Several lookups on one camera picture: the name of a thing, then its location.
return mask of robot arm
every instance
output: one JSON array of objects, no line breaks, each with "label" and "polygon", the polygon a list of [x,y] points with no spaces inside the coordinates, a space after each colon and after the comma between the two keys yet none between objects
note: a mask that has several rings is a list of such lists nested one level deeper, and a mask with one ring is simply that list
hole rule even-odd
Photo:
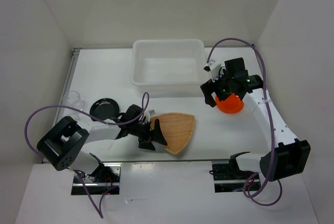
[{"label": "robot arm", "polygon": [[[206,104],[216,106],[212,93],[215,93],[219,100],[227,99],[232,93],[239,96],[259,123],[270,150],[271,131],[266,102],[269,104],[275,127],[275,158],[269,181],[303,172],[311,147],[306,140],[299,141],[288,128],[272,103],[268,91],[266,91],[267,100],[264,100],[263,81],[260,76],[249,76],[242,58],[225,61],[225,68],[215,60],[211,60],[204,69],[211,72],[211,79],[201,86]],[[234,173],[251,171],[262,173],[266,177],[269,162],[270,152],[268,154],[242,152],[231,156],[230,166]]]},{"label": "robot arm", "polygon": [[[107,120],[108,123],[125,123],[142,112],[142,108],[131,105],[119,119]],[[106,125],[100,122],[75,121],[70,116],[63,117],[37,144],[37,149],[58,170],[71,168],[91,175],[96,180],[108,173],[108,168],[93,154],[81,151],[84,144],[104,139],[119,139],[129,134],[137,136],[139,148],[154,151],[152,142],[167,146],[159,120],[150,129],[149,114],[143,119],[126,125]]]}]

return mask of beige wall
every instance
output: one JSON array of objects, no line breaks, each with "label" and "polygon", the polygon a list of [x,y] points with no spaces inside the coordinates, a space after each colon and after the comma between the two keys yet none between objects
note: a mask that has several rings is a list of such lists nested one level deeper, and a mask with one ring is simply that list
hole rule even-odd
[{"label": "beige wall", "polygon": [[303,173],[319,223],[334,209],[334,0],[279,0],[258,41],[279,111],[312,151]]},{"label": "beige wall", "polygon": [[277,0],[45,0],[71,46],[224,37],[256,42]]},{"label": "beige wall", "polygon": [[[0,7],[0,216],[14,223],[37,160],[25,144],[24,124],[36,108],[58,103],[71,50],[44,0],[0,0]],[[53,116],[51,110],[32,122],[33,144]]]}]

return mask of white bin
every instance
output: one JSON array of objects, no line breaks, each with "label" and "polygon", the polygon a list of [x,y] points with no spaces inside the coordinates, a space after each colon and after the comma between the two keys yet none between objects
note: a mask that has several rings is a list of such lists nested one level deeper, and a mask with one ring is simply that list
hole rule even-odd
[{"label": "white bin", "polygon": [[138,40],[133,45],[131,83],[152,97],[202,97],[208,79],[204,44],[197,39]]}]

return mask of white table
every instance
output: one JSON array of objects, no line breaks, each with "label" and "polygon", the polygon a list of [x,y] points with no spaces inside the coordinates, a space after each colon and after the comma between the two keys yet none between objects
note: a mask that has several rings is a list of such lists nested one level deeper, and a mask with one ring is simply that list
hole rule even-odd
[{"label": "white table", "polygon": [[[261,74],[255,54],[250,48],[217,48],[213,58],[222,61],[243,57],[250,75]],[[89,112],[91,105],[101,98],[112,98],[125,111],[131,104],[141,105],[142,95],[130,83],[132,49],[81,50],[77,57],[66,90],[81,94]],[[177,156],[154,144],[156,151],[138,149],[135,136],[117,140],[102,140],[84,145],[84,152],[91,152],[103,161],[166,161],[228,159],[241,151],[266,154],[267,143],[258,123],[247,107],[234,115],[211,108],[202,98],[152,98],[149,109],[157,114],[181,112],[196,117],[194,134]],[[60,110],[58,119],[70,114]],[[90,120],[80,116],[81,120]]]},{"label": "white table", "polygon": [[[65,90],[80,92],[87,112],[103,97],[115,99],[121,110],[132,103],[140,104],[141,95],[129,82],[131,52],[131,49],[81,50]],[[249,73],[260,74],[255,56],[248,48],[219,48],[214,57],[222,60],[244,57]],[[241,192],[215,193],[213,177],[208,173],[212,169],[210,161],[175,162],[228,158],[246,150],[267,153],[260,128],[246,108],[239,114],[226,115],[206,105],[203,98],[152,99],[149,108],[157,113],[184,112],[196,116],[195,133],[181,155],[173,156],[163,149],[156,152],[138,149],[137,140],[131,136],[85,145],[84,151],[104,161],[137,162],[122,163],[120,194],[104,199],[103,220],[87,196],[70,195],[73,172],[58,172],[49,164],[34,165],[16,224],[318,223],[300,174],[283,179],[281,201],[265,208],[255,205]],[[60,111],[59,117],[67,113]],[[138,162],[161,160],[169,162]],[[257,200],[271,202],[278,192],[278,184],[269,183]],[[93,199],[98,202],[100,196],[93,195]]]}]

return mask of orange plate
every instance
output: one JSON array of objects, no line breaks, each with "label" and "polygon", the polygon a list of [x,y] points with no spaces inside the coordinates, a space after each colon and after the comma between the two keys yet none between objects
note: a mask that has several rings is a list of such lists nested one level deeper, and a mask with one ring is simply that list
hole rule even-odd
[{"label": "orange plate", "polygon": [[231,94],[226,100],[219,101],[218,97],[215,98],[218,108],[224,113],[237,113],[244,107],[244,103],[234,93]]}]

